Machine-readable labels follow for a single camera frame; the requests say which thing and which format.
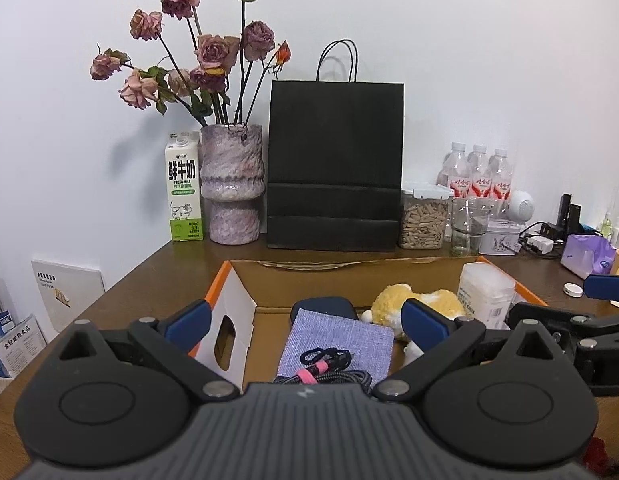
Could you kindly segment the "small white round lid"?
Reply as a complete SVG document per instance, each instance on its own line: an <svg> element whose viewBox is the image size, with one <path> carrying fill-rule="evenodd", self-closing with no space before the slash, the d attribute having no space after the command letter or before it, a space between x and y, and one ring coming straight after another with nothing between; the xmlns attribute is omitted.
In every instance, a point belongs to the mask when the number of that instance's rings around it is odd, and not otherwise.
<svg viewBox="0 0 619 480"><path fill-rule="evenodd" d="M582 287L574 283L565 283L563 285L563 292L572 298L581 298L584 293Z"/></svg>

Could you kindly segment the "purple tissue pack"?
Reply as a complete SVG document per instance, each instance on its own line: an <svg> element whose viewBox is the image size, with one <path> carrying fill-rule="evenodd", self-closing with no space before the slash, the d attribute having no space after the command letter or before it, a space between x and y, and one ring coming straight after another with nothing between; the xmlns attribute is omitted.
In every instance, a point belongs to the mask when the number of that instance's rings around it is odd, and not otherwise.
<svg viewBox="0 0 619 480"><path fill-rule="evenodd" d="M616 249L604 237L571 234L563 248L560 263L585 280L590 274L608 275L615 255Z"/></svg>

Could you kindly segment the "white cotton swab box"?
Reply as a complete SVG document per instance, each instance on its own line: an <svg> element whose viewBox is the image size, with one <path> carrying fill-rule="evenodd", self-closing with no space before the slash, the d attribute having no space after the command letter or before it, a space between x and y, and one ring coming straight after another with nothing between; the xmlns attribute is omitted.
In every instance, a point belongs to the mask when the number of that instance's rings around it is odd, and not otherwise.
<svg viewBox="0 0 619 480"><path fill-rule="evenodd" d="M486 262L462 266L457 297L466 312L487 328L499 330L515 299L515 280Z"/></svg>

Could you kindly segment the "white power adapter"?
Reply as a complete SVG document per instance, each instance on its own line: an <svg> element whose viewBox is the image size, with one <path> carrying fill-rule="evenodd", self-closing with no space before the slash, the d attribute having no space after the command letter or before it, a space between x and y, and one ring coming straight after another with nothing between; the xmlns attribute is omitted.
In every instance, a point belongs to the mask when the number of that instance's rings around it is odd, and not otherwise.
<svg viewBox="0 0 619 480"><path fill-rule="evenodd" d="M532 252L536 252L538 255L549 255L553 251L555 242L550 238L533 235L526 240L526 246L530 248Z"/></svg>

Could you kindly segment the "dark blue pouch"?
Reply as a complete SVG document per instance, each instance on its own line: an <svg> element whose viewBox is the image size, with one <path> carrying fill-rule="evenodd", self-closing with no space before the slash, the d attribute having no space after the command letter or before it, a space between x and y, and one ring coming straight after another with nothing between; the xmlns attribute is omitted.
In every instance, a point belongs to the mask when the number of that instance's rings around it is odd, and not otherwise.
<svg viewBox="0 0 619 480"><path fill-rule="evenodd" d="M358 318L352 303L346 298L337 296L313 297L296 301L290 313L291 324L294 324L300 310L337 316L338 318L350 318L351 320Z"/></svg>

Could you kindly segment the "white tin box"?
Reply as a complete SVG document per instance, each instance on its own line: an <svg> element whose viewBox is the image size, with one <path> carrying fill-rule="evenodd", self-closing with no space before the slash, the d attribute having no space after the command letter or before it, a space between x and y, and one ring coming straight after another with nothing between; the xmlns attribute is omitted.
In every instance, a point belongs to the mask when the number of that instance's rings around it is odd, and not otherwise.
<svg viewBox="0 0 619 480"><path fill-rule="evenodd" d="M520 249L519 237L523 223L503 219L489 220L483 235L479 254L482 256L514 256Z"/></svg>

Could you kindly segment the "clear container of seeds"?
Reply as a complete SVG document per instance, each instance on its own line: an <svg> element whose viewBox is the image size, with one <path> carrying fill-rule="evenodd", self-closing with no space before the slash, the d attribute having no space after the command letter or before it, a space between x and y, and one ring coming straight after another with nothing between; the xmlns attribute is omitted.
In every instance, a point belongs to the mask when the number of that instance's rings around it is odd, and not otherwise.
<svg viewBox="0 0 619 480"><path fill-rule="evenodd" d="M439 249L443 246L453 191L439 184L407 183L402 189L402 223L398 246Z"/></svg>

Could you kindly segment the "white round speaker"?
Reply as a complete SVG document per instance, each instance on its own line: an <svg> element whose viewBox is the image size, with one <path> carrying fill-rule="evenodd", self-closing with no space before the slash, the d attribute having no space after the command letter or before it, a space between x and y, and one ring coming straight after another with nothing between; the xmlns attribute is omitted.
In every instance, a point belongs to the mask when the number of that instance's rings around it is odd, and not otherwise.
<svg viewBox="0 0 619 480"><path fill-rule="evenodd" d="M511 193L507 208L507 218L515 223L529 222L535 211L533 197L524 191L515 190Z"/></svg>

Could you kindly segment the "empty glass jar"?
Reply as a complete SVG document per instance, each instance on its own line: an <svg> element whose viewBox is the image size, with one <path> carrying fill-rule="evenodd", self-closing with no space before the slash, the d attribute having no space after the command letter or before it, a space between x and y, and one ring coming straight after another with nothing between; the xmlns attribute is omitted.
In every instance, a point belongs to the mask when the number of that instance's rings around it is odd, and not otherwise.
<svg viewBox="0 0 619 480"><path fill-rule="evenodd" d="M459 197L451 205L451 255L474 256L487 232L493 204L488 198Z"/></svg>

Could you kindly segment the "purple marbled ceramic vase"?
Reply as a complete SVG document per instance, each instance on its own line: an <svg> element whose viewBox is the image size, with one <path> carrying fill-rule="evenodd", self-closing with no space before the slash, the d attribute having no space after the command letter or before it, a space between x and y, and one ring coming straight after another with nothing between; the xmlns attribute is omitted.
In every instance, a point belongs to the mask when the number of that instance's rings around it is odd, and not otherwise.
<svg viewBox="0 0 619 480"><path fill-rule="evenodd" d="M254 242L265 193L262 126L206 126L198 154L208 236L227 246Z"/></svg>

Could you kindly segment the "water bottle left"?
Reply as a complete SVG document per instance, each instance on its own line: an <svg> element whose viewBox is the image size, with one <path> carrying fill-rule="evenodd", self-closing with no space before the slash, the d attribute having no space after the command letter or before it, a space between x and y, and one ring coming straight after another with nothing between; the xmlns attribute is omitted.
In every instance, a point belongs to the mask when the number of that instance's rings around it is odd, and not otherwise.
<svg viewBox="0 0 619 480"><path fill-rule="evenodd" d="M470 166L466 158L466 145L451 143L451 151L445 156L436 183L451 188L456 198L468 196L471 184Z"/></svg>

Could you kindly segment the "water bottle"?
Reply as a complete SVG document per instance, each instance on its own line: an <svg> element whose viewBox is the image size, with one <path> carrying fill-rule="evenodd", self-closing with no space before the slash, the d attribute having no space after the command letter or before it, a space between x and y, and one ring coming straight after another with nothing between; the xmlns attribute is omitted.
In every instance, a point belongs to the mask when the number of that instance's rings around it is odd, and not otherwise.
<svg viewBox="0 0 619 480"><path fill-rule="evenodd" d="M496 148L488 162L492 176L491 197L494 200L509 200L513 168L508 160L508 152L504 148Z"/></svg>
<svg viewBox="0 0 619 480"><path fill-rule="evenodd" d="M470 166L466 158L466 145L451 143L451 151L445 156L436 183L451 188L456 198L468 196L471 184Z"/></svg>
<svg viewBox="0 0 619 480"><path fill-rule="evenodd" d="M492 171L489 169L486 146L474 144L467 161L470 168L468 195L488 198L492 191L493 177Z"/></svg>

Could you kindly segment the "water bottle right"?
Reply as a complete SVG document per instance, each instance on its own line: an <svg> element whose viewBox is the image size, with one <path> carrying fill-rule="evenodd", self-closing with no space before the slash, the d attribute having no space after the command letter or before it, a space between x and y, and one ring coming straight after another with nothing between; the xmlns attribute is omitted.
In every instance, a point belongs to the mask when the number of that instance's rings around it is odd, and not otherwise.
<svg viewBox="0 0 619 480"><path fill-rule="evenodd" d="M496 148L488 162L492 176L491 197L494 200L509 200L513 168L508 160L508 152L504 148Z"/></svg>

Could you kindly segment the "water bottle middle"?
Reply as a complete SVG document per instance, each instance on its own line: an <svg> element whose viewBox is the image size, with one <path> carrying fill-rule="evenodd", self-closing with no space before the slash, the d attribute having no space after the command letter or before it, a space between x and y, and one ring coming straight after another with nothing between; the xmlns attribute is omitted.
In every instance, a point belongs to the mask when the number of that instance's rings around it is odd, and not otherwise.
<svg viewBox="0 0 619 480"><path fill-rule="evenodd" d="M493 177L492 171L489 169L486 146L474 144L467 161L470 168L468 195L488 198L492 191Z"/></svg>

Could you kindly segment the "white green milk carton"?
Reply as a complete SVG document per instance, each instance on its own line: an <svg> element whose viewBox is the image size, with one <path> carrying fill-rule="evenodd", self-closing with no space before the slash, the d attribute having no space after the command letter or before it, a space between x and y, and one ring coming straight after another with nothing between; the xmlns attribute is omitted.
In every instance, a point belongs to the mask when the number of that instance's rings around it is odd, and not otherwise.
<svg viewBox="0 0 619 480"><path fill-rule="evenodd" d="M165 148L170 234L173 242L203 240L198 131L171 133Z"/></svg>

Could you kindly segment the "blue white leaflets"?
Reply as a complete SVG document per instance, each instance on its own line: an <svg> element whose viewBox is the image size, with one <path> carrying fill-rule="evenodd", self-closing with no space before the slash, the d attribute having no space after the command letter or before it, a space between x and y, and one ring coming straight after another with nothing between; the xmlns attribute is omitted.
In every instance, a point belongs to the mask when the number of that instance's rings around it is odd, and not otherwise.
<svg viewBox="0 0 619 480"><path fill-rule="evenodd" d="M0 313L0 377L14 378L47 347L33 315L15 323L9 311Z"/></svg>

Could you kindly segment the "black paper shopping bag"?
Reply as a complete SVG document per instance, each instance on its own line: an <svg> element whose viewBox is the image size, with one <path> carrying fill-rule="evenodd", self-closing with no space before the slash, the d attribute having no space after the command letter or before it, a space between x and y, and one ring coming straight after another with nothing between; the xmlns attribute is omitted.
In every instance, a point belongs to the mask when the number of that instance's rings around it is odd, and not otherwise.
<svg viewBox="0 0 619 480"><path fill-rule="evenodd" d="M297 250L390 252L401 221L404 87L275 81L268 136L267 243Z"/></svg>

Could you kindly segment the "dried pink rose bouquet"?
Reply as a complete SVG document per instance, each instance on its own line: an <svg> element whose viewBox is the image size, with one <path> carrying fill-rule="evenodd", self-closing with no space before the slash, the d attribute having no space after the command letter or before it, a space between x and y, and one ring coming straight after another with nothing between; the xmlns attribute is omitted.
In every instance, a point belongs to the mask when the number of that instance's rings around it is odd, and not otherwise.
<svg viewBox="0 0 619 480"><path fill-rule="evenodd" d="M153 106L165 114L168 104L178 103L203 127L211 120L221 126L245 126L265 77L278 76L291 61L292 51L287 42L276 40L265 22L247 21L246 7L257 0L238 1L241 22L236 36L204 32L198 16L201 0L160 0L158 11L134 11L130 36L159 42L170 67L156 63L140 68L121 50L99 49L90 65L90 77L104 81L127 70L118 96L135 110ZM166 16L187 24L195 66L184 67L169 49L163 35Z"/></svg>

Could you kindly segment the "white booklet on wall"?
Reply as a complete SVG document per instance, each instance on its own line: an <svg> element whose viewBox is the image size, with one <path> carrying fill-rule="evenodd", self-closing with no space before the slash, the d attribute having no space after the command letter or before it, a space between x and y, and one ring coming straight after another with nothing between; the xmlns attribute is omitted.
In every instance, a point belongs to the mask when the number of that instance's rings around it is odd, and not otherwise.
<svg viewBox="0 0 619 480"><path fill-rule="evenodd" d="M101 272L32 259L38 288L52 327L61 333L105 292Z"/></svg>

